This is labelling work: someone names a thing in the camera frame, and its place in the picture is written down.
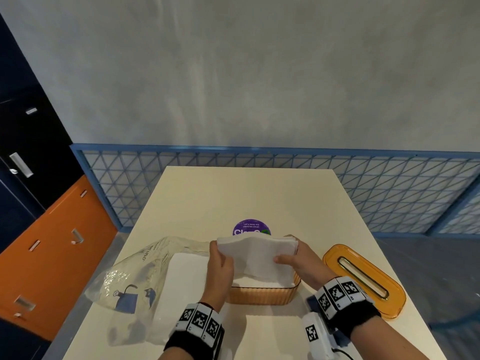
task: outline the cream tabletop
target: cream tabletop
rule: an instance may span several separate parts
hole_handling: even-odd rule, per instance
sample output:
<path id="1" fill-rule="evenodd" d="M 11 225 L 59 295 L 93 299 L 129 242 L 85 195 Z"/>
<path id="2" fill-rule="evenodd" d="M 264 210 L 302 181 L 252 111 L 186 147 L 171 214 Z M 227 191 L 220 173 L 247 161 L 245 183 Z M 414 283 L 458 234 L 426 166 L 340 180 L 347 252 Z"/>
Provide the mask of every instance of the cream tabletop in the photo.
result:
<path id="1" fill-rule="evenodd" d="M 345 244 L 399 282 L 333 170 L 169 166 L 135 224 L 117 262 L 164 236 L 211 241 L 230 236 L 237 223 L 253 218 L 275 237 L 293 234 L 320 256 Z M 222 357 L 307 359 L 301 316 L 306 285 L 286 306 L 227 308 Z M 110 309 L 93 304 L 64 360 L 157 360 L 162 346 L 107 344 Z M 446 359 L 407 295 L 389 324 L 431 360 Z M 346 351 L 361 359 L 353 345 Z"/>

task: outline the purple sticker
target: purple sticker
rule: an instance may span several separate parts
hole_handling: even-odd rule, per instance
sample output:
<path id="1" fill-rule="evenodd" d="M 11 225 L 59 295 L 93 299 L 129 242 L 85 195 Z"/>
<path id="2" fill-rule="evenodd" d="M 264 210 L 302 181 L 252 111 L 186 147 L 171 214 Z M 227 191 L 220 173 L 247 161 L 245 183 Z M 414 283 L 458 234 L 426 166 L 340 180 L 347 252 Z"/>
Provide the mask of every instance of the purple sticker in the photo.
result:
<path id="1" fill-rule="evenodd" d="M 272 235 L 268 226 L 262 221 L 254 220 L 249 218 L 248 220 L 243 220 L 238 222 L 233 228 L 233 235 L 240 235 L 244 232 L 262 232 L 264 234 Z"/>

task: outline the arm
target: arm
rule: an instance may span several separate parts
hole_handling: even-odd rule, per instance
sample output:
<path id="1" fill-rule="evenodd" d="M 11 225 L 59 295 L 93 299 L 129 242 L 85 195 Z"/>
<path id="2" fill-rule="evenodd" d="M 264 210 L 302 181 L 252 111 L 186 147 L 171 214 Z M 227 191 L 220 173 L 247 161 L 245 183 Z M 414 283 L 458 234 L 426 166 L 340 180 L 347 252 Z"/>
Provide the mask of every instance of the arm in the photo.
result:
<path id="1" fill-rule="evenodd" d="M 207 303 L 220 313 L 233 282 L 233 259 L 219 252 L 217 242 L 210 242 L 210 259 L 207 266 L 205 290 L 200 302 Z M 179 347 L 170 347 L 159 360 L 193 360 L 189 353 Z"/>
<path id="2" fill-rule="evenodd" d="M 292 266 L 298 276 L 314 290 L 319 290 L 328 281 L 338 277 L 300 240 L 295 255 L 279 255 L 274 261 Z M 428 360 L 421 351 L 378 316 L 355 327 L 351 340 L 364 360 Z"/>

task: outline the orange lid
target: orange lid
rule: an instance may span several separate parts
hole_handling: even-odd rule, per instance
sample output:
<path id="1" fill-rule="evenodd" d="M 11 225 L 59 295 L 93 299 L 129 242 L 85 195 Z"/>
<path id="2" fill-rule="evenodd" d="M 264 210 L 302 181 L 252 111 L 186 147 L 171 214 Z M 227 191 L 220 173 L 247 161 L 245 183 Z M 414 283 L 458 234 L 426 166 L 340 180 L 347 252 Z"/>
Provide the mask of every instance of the orange lid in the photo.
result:
<path id="1" fill-rule="evenodd" d="M 402 286 L 375 265 L 346 245 L 333 245 L 323 256 L 323 262 L 339 276 L 349 276 L 375 301 L 375 307 L 385 319 L 396 318 L 407 296 Z"/>

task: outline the hand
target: hand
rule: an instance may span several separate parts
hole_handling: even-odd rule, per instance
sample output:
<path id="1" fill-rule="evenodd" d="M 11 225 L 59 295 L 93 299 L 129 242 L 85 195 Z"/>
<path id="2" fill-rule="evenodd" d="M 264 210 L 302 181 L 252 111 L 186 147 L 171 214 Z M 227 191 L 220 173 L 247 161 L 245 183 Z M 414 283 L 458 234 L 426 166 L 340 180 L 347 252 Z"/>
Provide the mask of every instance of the hand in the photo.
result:
<path id="1" fill-rule="evenodd" d="M 297 242 L 298 248 L 295 255 L 278 255 L 274 257 L 273 261 L 277 264 L 291 266 L 298 276 L 314 290 L 319 290 L 327 282 L 338 277 L 310 246 L 299 239 Z"/>
<path id="2" fill-rule="evenodd" d="M 233 283 L 233 259 L 219 252 L 216 241 L 210 242 L 205 290 L 200 302 L 208 303 L 219 313 Z"/>

